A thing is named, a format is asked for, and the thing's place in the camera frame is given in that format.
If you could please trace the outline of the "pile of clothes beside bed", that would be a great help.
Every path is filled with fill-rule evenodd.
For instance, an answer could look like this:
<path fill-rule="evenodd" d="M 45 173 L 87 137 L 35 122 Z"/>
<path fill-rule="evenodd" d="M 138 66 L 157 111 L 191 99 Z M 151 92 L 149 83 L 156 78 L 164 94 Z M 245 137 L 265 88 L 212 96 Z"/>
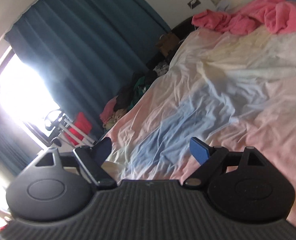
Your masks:
<path fill-rule="evenodd" d="M 128 113 L 148 91 L 154 81 L 166 74 L 169 65 L 161 61 L 146 74 L 134 73 L 130 85 L 121 88 L 99 115 L 105 132 L 109 131 L 126 113 Z"/>

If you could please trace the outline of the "red bag on stand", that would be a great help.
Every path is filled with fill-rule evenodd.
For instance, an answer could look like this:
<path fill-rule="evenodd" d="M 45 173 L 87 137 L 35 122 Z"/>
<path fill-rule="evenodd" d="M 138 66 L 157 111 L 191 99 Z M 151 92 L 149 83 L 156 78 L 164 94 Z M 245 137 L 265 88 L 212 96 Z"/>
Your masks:
<path fill-rule="evenodd" d="M 89 136 L 89 133 L 92 130 L 92 125 L 85 117 L 84 113 L 78 113 L 73 121 L 65 116 L 64 122 L 66 123 L 64 135 L 73 146 L 93 144 L 94 141 Z"/>

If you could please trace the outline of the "pastel tie-dye bed duvet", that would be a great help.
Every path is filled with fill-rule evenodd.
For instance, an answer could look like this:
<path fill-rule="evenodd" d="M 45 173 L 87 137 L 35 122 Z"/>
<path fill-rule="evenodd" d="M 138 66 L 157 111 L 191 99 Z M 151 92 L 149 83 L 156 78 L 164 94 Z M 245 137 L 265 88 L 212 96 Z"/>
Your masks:
<path fill-rule="evenodd" d="M 139 102 L 108 132 L 104 169 L 116 180 L 186 179 L 192 137 L 257 148 L 296 192 L 296 32 L 192 32 Z M 288 216 L 296 226 L 296 200 Z"/>

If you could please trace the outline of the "teal curtain left of window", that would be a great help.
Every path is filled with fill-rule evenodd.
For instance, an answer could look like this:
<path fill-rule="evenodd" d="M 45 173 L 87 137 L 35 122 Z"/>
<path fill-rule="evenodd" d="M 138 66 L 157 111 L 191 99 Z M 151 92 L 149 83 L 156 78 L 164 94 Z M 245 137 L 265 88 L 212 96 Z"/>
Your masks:
<path fill-rule="evenodd" d="M 0 122 L 0 161 L 14 175 L 19 175 L 32 161 L 15 137 Z"/>

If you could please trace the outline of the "teal curtain of window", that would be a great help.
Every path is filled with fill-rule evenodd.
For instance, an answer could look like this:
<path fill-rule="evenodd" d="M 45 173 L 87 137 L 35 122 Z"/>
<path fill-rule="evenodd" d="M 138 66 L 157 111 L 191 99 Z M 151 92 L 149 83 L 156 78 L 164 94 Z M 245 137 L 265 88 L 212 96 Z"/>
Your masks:
<path fill-rule="evenodd" d="M 147 70 L 168 32 L 145 0 L 38 0 L 5 39 L 68 116 L 84 113 L 99 138 L 106 103 Z"/>
<path fill-rule="evenodd" d="M 14 175 L 19 175 L 32 161 L 15 137 L 0 122 L 0 161 Z"/>

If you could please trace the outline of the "teal curtain right of window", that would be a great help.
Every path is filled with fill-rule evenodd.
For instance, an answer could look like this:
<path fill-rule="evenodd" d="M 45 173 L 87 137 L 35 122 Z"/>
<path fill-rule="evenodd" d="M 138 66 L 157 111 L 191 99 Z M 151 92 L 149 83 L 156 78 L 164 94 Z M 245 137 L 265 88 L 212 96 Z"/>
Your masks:
<path fill-rule="evenodd" d="M 145 0 L 38 0 L 5 39 L 68 116 L 84 113 L 99 138 L 106 103 L 147 70 L 168 32 Z"/>

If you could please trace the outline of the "brown paper bag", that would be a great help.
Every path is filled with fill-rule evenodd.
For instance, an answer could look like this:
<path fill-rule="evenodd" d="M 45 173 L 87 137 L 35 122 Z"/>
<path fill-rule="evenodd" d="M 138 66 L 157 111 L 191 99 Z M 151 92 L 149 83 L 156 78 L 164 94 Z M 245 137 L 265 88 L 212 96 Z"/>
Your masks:
<path fill-rule="evenodd" d="M 180 42 L 180 39 L 172 32 L 161 35 L 159 41 L 156 43 L 156 48 L 167 57 Z"/>

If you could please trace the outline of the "pink blanket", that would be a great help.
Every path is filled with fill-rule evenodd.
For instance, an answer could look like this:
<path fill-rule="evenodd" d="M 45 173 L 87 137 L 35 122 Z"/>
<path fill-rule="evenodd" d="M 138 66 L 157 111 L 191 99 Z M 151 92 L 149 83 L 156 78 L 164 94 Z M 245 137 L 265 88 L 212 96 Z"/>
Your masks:
<path fill-rule="evenodd" d="M 296 32 L 296 3 L 253 0 L 233 14 L 207 9 L 193 16 L 192 25 L 233 35 L 248 35 L 263 25 L 271 34 L 289 34 Z"/>

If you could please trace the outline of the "wall power socket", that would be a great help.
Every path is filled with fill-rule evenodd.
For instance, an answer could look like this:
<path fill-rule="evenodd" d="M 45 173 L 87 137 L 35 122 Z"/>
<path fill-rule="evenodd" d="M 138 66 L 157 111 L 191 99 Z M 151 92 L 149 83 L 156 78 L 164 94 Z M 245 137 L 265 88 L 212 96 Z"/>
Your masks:
<path fill-rule="evenodd" d="M 200 5 L 200 0 L 191 0 L 187 4 L 191 10 Z"/>

